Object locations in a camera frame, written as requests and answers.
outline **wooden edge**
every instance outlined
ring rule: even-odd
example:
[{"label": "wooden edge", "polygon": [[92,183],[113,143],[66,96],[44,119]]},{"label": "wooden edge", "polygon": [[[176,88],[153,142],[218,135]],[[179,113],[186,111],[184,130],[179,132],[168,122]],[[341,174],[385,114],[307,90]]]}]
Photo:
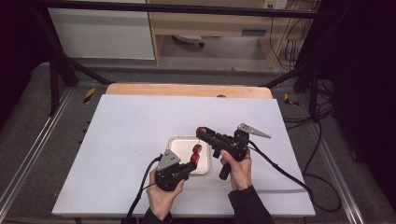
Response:
[{"label": "wooden edge", "polygon": [[115,83],[108,86],[106,94],[113,95],[167,95],[167,96],[225,96],[231,98],[273,99],[264,87],[209,86],[180,84]]}]

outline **white tray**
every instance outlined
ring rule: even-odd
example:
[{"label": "white tray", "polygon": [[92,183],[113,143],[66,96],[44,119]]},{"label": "white tray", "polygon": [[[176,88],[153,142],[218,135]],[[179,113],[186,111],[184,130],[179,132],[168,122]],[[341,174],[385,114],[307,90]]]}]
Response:
[{"label": "white tray", "polygon": [[169,139],[169,148],[181,159],[180,163],[187,163],[190,161],[192,155],[192,148],[198,144],[202,146],[200,159],[198,161],[197,169],[192,171],[192,175],[204,175],[210,169],[210,146],[204,141],[200,141],[195,136],[174,136]]}]

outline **gray carpet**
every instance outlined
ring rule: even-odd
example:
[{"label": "gray carpet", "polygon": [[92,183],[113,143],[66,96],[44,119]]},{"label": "gray carpet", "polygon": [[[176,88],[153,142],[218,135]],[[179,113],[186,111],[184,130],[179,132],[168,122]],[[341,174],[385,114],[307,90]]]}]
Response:
[{"label": "gray carpet", "polygon": [[[152,73],[150,71],[139,72],[138,70],[128,72],[126,69],[120,69],[115,72],[104,70],[102,74],[116,80],[139,82],[153,82],[155,80],[156,82],[170,83],[254,85],[254,83],[265,81],[255,73],[245,73],[245,76],[241,77],[239,73],[235,74],[235,76],[233,76],[233,73],[214,73],[212,75],[203,73],[199,75],[198,72],[189,74],[186,71],[182,71],[179,74],[166,72],[158,74],[154,71]],[[48,99],[49,86],[45,85],[45,83],[48,83],[48,72],[39,68],[29,84],[29,88],[34,91],[28,91],[29,94],[24,94],[20,104],[13,112],[13,117],[1,129],[1,136],[5,141],[1,142],[0,153],[2,153],[2,160],[0,165],[2,170],[7,169],[7,172],[1,173],[2,189],[5,188],[7,182],[18,169],[24,155],[27,153],[27,149],[33,144],[35,136],[47,118],[50,102]],[[89,87],[78,87],[74,90],[64,114],[51,134],[20,194],[11,206],[7,219],[24,217],[29,218],[28,220],[40,219],[51,220],[52,222],[64,220],[64,218],[53,216],[50,213],[56,201],[55,192],[62,188],[78,152],[79,141],[84,138],[83,130],[89,128],[87,121],[92,118],[100,95],[106,91],[105,86],[96,88],[90,103],[84,105],[82,101],[88,89]],[[37,95],[34,99],[31,98],[35,91],[37,91],[37,94],[42,91],[43,95]],[[300,118],[304,116],[300,107],[284,104],[282,92],[275,92],[274,97],[278,100],[284,117]],[[394,221],[396,220],[395,212],[375,184],[365,164],[354,162],[351,159],[347,142],[338,127],[336,118],[328,117],[322,121],[322,125],[324,137],[330,144],[332,153],[345,176],[366,223],[396,223]],[[297,161],[303,169],[315,146],[316,139],[308,126],[292,129],[289,134]],[[320,154],[317,154],[313,159],[308,172],[330,180]],[[334,207],[336,205],[334,194],[327,186],[315,179],[306,179],[306,182],[315,192],[317,203],[326,207]],[[315,217],[306,219],[308,223],[348,223],[343,209],[335,214],[329,214],[318,209],[316,209],[316,212],[317,215]]]}]

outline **cable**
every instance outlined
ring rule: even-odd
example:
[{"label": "cable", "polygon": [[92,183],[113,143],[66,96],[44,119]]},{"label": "cable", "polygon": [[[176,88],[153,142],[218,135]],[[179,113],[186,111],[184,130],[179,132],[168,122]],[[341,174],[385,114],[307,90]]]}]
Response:
[{"label": "cable", "polygon": [[318,0],[314,0],[314,5],[312,6],[312,8],[310,9],[311,11],[315,10],[315,8],[317,7],[317,2]]},{"label": "cable", "polygon": [[[305,167],[304,167],[304,169],[303,169],[303,171],[302,171],[302,175],[303,175],[304,178],[306,178],[306,177],[308,177],[308,176],[309,176],[309,177],[316,178],[316,179],[318,179],[318,180],[320,180],[320,181],[326,183],[330,188],[332,188],[332,190],[334,191],[334,193],[335,193],[335,195],[336,195],[336,197],[337,197],[337,201],[338,201],[338,204],[337,204],[337,206],[336,206],[334,209],[325,208],[325,207],[319,205],[318,203],[316,203],[315,201],[312,200],[312,204],[313,204],[314,206],[316,206],[317,208],[319,208],[319,209],[321,209],[321,210],[324,210],[324,211],[326,211],[326,212],[332,213],[332,212],[338,211],[338,210],[341,208],[341,206],[342,206],[342,203],[341,203],[342,200],[341,200],[341,196],[340,196],[338,190],[335,188],[335,186],[334,186],[332,183],[330,183],[329,181],[325,180],[324,178],[322,178],[322,177],[320,177],[320,176],[317,176],[317,175],[308,174],[308,173],[306,172],[306,170],[308,169],[309,164],[311,163],[311,161],[313,160],[313,158],[315,157],[315,155],[316,155],[316,153],[317,153],[317,151],[318,151],[318,146],[319,146],[320,140],[321,140],[321,138],[322,138],[322,127],[321,127],[320,120],[323,119],[323,118],[325,118],[325,117],[327,117],[327,116],[329,116],[329,115],[332,114],[332,112],[333,112],[333,108],[332,108],[332,107],[323,109],[323,110],[321,110],[321,111],[320,111],[320,109],[321,109],[324,105],[328,104],[330,101],[331,101],[331,100],[328,100],[327,102],[321,104],[321,105],[318,107],[318,109],[316,110],[316,112],[317,112],[317,117],[318,117],[318,126],[319,126],[318,141],[317,141],[317,143],[316,143],[316,145],[315,145],[315,148],[314,148],[313,152],[311,153],[311,155],[310,155],[310,157],[309,157],[309,159],[308,159],[308,162],[306,163],[306,165],[305,165]],[[285,123],[287,123],[287,122],[298,123],[296,126],[293,126],[292,128],[298,127],[298,126],[302,126],[302,125],[305,125],[305,124],[307,124],[307,123],[310,123],[310,122],[314,121],[313,118],[311,118],[311,117],[309,117],[309,118],[302,118],[302,119],[284,119],[284,120],[285,120]]]},{"label": "cable", "polygon": [[152,184],[149,184],[149,185],[145,186],[143,189],[147,189],[147,188],[149,188],[149,187],[151,187],[151,186],[153,186],[153,185],[156,185],[157,183],[158,183],[158,181],[155,182],[155,183],[152,183]]},{"label": "cable", "polygon": [[142,197],[143,189],[146,189],[146,188],[150,187],[151,185],[153,185],[153,184],[150,184],[150,185],[146,186],[145,188],[143,188],[143,186],[144,186],[144,184],[146,182],[146,178],[147,178],[147,176],[149,174],[149,170],[150,170],[152,164],[154,164],[154,162],[156,162],[156,161],[160,161],[162,157],[163,157],[163,154],[161,154],[159,157],[155,158],[148,165],[148,168],[147,168],[147,170],[145,172],[145,175],[143,176],[143,180],[142,180],[142,184],[140,185],[140,189],[139,189],[139,191],[136,194],[136,198],[134,199],[134,202],[132,203],[131,208],[129,209],[126,218],[122,219],[121,224],[132,224],[133,223],[132,212],[134,211],[134,208],[136,207],[137,203],[139,202],[140,198]]},{"label": "cable", "polygon": [[287,38],[289,37],[291,31],[294,29],[294,27],[297,25],[297,23],[299,23],[299,22],[302,21],[302,20],[303,20],[303,19],[298,19],[297,22],[295,22],[295,23],[291,26],[291,28],[289,29],[288,33],[286,34],[285,39],[287,39]]},{"label": "cable", "polygon": [[276,54],[276,52],[275,52],[275,50],[274,50],[274,47],[273,47],[273,45],[272,45],[272,32],[273,32],[273,27],[274,27],[274,17],[271,18],[270,47],[271,47],[272,52],[275,54],[276,60],[279,62],[279,65],[280,65],[283,69],[288,70],[288,68],[285,67],[285,66],[287,66],[287,65],[286,65],[286,64],[283,64],[283,63],[279,60],[279,58],[277,57],[277,54]]},{"label": "cable", "polygon": [[293,1],[291,1],[291,2],[289,3],[289,5],[285,7],[285,9],[288,9],[289,7],[291,7],[291,5],[293,5],[294,2],[296,2],[295,5],[297,5],[297,3],[298,3],[299,1],[300,1],[300,0],[293,0]]},{"label": "cable", "polygon": [[286,171],[284,171],[282,168],[280,168],[276,163],[274,163],[273,161],[271,161],[271,159],[269,159],[264,153],[262,153],[259,148],[256,146],[256,144],[254,144],[254,142],[248,140],[248,139],[242,139],[243,141],[246,141],[248,143],[250,143],[253,147],[250,147],[252,150],[256,151],[257,153],[259,153],[263,158],[265,158],[266,161],[268,161],[277,171],[279,171],[282,175],[284,175],[285,177],[291,179],[292,181],[294,181],[295,183],[297,183],[298,185],[300,185],[301,187],[303,187],[304,189],[306,189],[306,191],[308,192],[309,198],[311,199],[311,201],[314,201],[314,194],[312,192],[312,190],[303,182],[301,182],[299,179],[297,179],[296,177],[290,175],[289,173],[287,173]]}]

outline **white tabletop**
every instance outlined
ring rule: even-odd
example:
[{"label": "white tabletop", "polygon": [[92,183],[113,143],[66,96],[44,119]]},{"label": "white tabletop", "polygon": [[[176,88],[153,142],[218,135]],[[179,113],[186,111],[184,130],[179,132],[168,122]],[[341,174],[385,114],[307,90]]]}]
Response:
[{"label": "white tabletop", "polygon": [[[242,122],[270,134],[271,139],[251,135],[250,140],[303,181],[276,100],[103,95],[52,213],[65,217],[124,217],[147,166],[164,153],[171,137],[195,135],[200,126],[233,135]],[[256,152],[252,151],[251,156],[253,185],[271,215],[315,214],[302,187]],[[174,217],[233,215],[227,197],[230,182],[219,179],[219,160],[210,157],[210,162],[205,175],[191,175],[184,185],[171,210]],[[145,193],[134,215],[141,217],[148,208]]]}]

